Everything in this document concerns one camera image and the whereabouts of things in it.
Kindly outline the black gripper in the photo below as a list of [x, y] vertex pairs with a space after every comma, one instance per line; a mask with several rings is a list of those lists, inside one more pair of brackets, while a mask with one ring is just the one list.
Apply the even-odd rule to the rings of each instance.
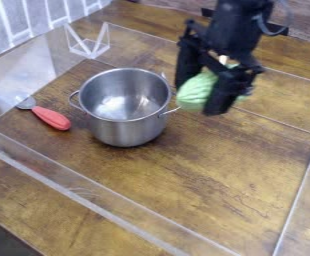
[[[218, 0], [209, 26], [194, 19], [185, 22], [185, 33], [178, 41], [175, 87], [181, 89], [187, 80], [201, 73], [203, 65], [221, 72], [203, 107], [207, 116], [227, 113], [237, 99], [253, 93], [254, 75], [245, 69], [255, 74], [265, 71], [253, 51], [266, 33], [263, 24], [273, 7], [273, 0]], [[237, 60], [243, 69], [225, 71], [226, 68], [209, 56], [210, 51]]]

